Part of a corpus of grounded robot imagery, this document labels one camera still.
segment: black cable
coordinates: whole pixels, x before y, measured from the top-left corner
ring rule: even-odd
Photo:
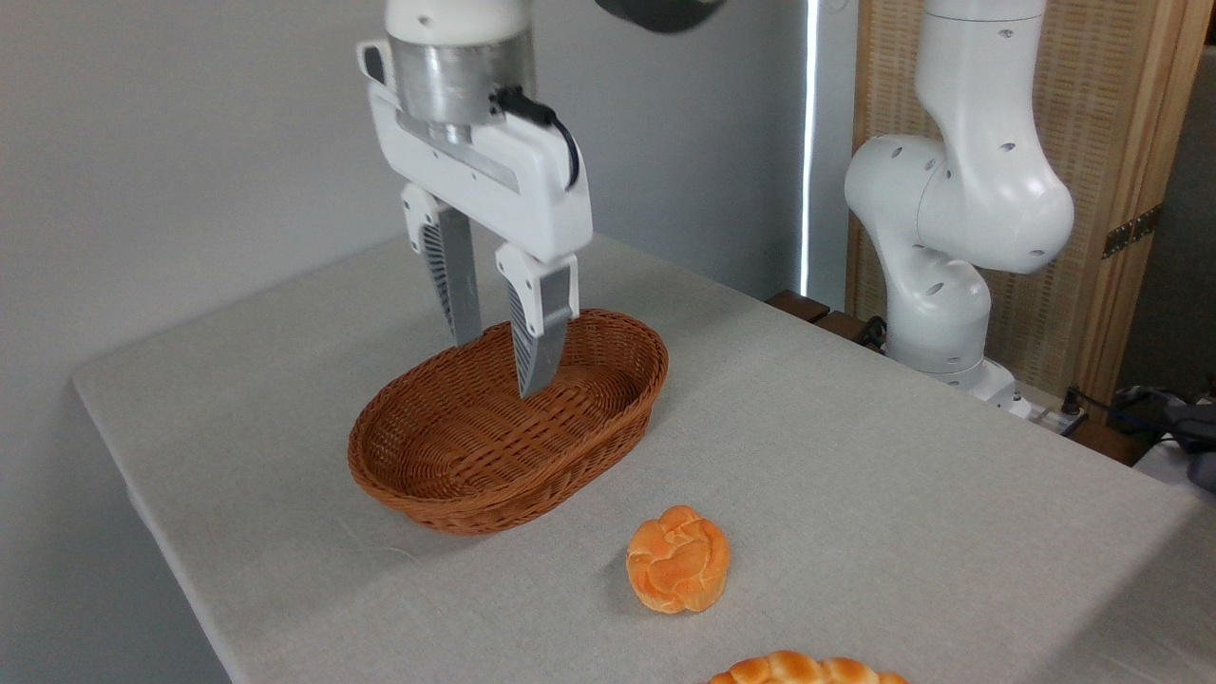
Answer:
[[[565,148],[570,153],[570,183],[565,184],[565,190],[569,191],[579,181],[579,173],[581,170],[579,167],[579,146],[574,142],[570,129],[565,128],[565,124],[558,120],[557,116],[553,117],[553,128],[565,139]]]
[[[1120,411],[1119,409],[1115,409],[1113,407],[1108,407],[1107,404],[1103,404],[1102,402],[1094,399],[1093,397],[1090,397],[1088,394],[1086,394],[1085,392],[1081,392],[1081,389],[1077,388],[1077,387],[1075,387],[1075,386],[1074,387],[1069,387],[1069,391],[1074,392],[1077,397],[1085,399],[1087,403],[1093,404],[1098,409],[1103,410],[1107,415],[1118,417],[1120,420],[1124,420],[1124,421],[1127,421],[1127,422],[1133,422],[1136,425],[1147,427],[1149,430],[1155,430],[1156,432],[1160,432],[1162,434],[1166,433],[1166,432],[1169,432],[1170,434],[1173,434],[1175,437],[1183,437],[1186,439],[1194,439],[1195,442],[1200,442],[1203,444],[1210,444],[1211,441],[1212,441],[1212,438],[1210,436],[1195,434],[1194,432],[1186,432],[1183,430],[1177,430],[1176,427],[1170,427],[1167,425],[1161,425],[1161,424],[1158,424],[1158,422],[1153,422],[1150,420],[1144,420],[1144,419],[1136,417],[1133,415],[1125,414],[1125,413]],[[1216,421],[1203,420],[1203,419],[1184,419],[1184,420],[1180,420],[1178,422],[1198,422],[1198,424],[1201,424],[1201,425],[1216,425]]]
[[[1144,404],[1152,399],[1164,402],[1165,407],[1184,407],[1187,402],[1182,397],[1173,392],[1172,389],[1165,387],[1148,387],[1144,385],[1133,385],[1131,387],[1125,387],[1122,389],[1115,391],[1116,402],[1113,402],[1115,410],[1127,413],[1126,409]],[[1171,428],[1176,428],[1182,420],[1170,421]],[[1160,442],[1162,437],[1161,430],[1156,426],[1154,427],[1131,427],[1131,428],[1119,428],[1120,432],[1128,436],[1135,436],[1138,433],[1148,433],[1153,443]]]
[[[503,112],[516,114],[517,117],[525,118],[536,125],[545,128],[556,128],[562,138],[565,140],[565,148],[570,155],[570,181],[565,185],[567,192],[574,184],[579,181],[579,174],[581,172],[581,164],[579,162],[579,146],[574,142],[574,136],[570,135],[570,130],[565,128],[565,124],[557,118],[557,112],[553,107],[547,105],[541,105],[540,102],[533,100],[524,95],[524,88],[522,85],[512,85],[510,88],[500,88],[490,95],[490,102]]]

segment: light strip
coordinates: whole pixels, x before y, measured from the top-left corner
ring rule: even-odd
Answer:
[[[818,68],[820,0],[806,0],[806,120],[803,128],[803,250],[799,293],[811,284],[811,152],[815,148],[815,72]]]

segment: white wall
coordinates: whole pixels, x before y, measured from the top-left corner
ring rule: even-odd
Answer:
[[[539,9],[597,228],[756,296],[793,285],[801,4],[669,39]],[[67,379],[402,231],[354,58],[381,0],[0,11],[0,680],[223,682]]]

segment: oval basket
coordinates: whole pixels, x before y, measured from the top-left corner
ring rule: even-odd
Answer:
[[[552,510],[646,432],[668,375],[659,336],[624,314],[570,321],[557,376],[519,398],[511,325],[384,387],[350,431],[355,482],[427,527],[485,534]]]

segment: bread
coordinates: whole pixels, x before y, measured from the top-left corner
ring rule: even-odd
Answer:
[[[646,607],[665,613],[703,611],[726,589],[731,548],[711,521],[672,506],[637,528],[625,567]]]
[[[734,663],[709,684],[908,684],[899,674],[877,673],[855,660],[823,662],[794,651],[777,651]]]

